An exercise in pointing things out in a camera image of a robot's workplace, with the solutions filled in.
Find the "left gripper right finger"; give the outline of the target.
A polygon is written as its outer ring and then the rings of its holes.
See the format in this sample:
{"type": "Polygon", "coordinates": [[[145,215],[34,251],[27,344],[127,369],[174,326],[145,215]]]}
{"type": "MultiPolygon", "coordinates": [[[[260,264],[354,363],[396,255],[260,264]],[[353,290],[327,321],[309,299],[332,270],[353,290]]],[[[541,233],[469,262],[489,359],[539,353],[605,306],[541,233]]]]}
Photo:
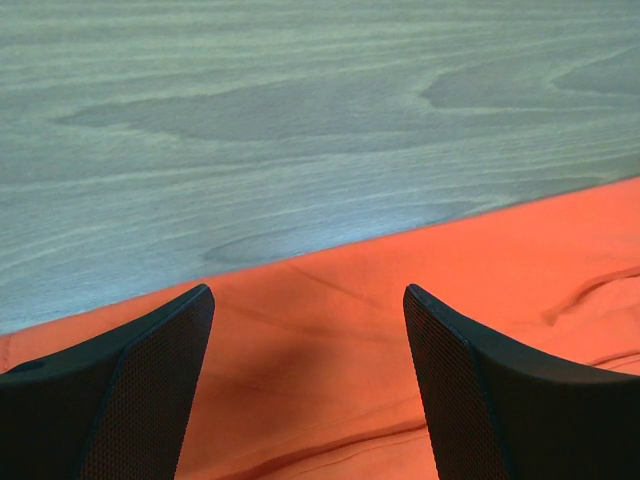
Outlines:
{"type": "Polygon", "coordinates": [[[415,284],[403,310],[439,478],[638,478],[638,376],[529,347],[415,284]]]}

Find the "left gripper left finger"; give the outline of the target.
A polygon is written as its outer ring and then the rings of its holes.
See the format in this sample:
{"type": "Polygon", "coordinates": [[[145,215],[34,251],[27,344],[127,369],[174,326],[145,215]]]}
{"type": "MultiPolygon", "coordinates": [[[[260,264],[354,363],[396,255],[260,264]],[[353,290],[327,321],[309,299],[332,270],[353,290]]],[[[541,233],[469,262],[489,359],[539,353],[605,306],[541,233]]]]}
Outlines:
{"type": "Polygon", "coordinates": [[[174,478],[214,306],[201,284],[3,373],[2,478],[174,478]]]}

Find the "orange t shirt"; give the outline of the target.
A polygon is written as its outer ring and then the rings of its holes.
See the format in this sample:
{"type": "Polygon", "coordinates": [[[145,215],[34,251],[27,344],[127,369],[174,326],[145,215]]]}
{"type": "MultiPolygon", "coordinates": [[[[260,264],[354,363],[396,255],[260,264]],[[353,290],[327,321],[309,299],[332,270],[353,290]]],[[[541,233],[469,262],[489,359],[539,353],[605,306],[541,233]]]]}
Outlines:
{"type": "Polygon", "coordinates": [[[441,479],[415,284],[529,347],[639,378],[639,182],[161,290],[4,335],[1,376],[204,284],[214,315],[172,479],[441,479]]]}

